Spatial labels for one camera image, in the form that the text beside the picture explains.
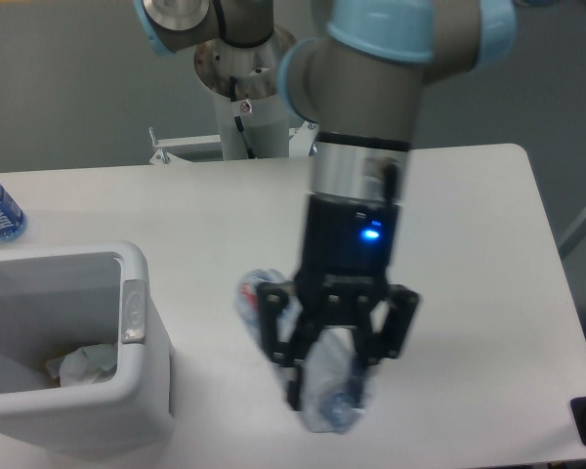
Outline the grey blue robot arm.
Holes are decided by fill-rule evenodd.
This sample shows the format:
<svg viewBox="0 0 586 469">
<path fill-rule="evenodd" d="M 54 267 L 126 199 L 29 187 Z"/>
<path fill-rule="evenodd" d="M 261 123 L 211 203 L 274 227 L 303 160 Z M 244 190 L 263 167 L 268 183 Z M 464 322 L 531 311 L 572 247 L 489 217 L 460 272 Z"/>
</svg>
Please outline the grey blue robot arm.
<svg viewBox="0 0 586 469">
<path fill-rule="evenodd" d="M 284 54 L 273 89 L 319 128 L 299 270 L 257 293 L 293 409 L 326 328 L 350 331 L 361 371 L 399 355 L 419 298 L 387 269 L 422 92 L 504 56 L 516 33 L 510 1 L 333 1 L 325 35 Z"/>
</svg>

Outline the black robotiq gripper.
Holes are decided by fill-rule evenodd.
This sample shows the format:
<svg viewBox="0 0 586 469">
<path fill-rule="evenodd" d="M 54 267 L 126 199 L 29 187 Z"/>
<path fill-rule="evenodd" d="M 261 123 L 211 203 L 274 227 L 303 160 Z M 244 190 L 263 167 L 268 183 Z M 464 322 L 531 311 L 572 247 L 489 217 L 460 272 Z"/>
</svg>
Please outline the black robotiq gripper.
<svg viewBox="0 0 586 469">
<path fill-rule="evenodd" d="M 300 265 L 294 284 L 302 307 L 293 311 L 292 283 L 262 282 L 256 287 L 260 346 L 284 380 L 286 401 L 304 408 L 306 360 L 321 327 L 354 326 L 352 397 L 365 408 L 371 368 L 399 357 L 419 305 L 419 294 L 389 285 L 389 267 L 399 206 L 386 201 L 312 194 Z M 372 313 L 388 307 L 379 331 Z"/>
</svg>

